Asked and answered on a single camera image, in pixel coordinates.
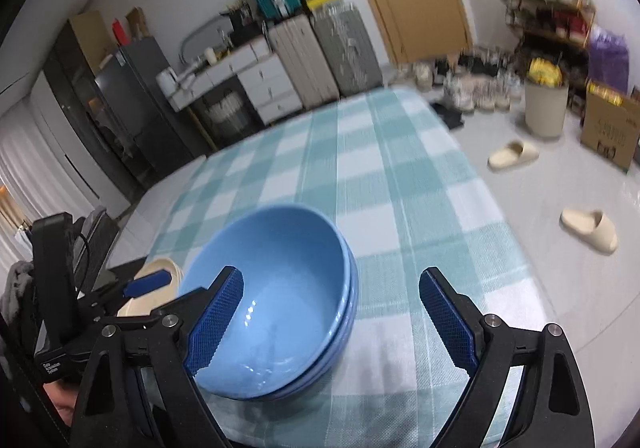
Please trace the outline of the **person's left hand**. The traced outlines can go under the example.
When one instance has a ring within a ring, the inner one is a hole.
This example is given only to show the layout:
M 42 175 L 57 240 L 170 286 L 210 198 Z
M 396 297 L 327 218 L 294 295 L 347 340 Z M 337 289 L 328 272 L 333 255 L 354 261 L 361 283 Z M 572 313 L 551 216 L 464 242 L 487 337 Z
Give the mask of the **person's left hand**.
M 78 397 L 78 389 L 61 381 L 46 383 L 44 391 L 67 426 L 71 426 Z

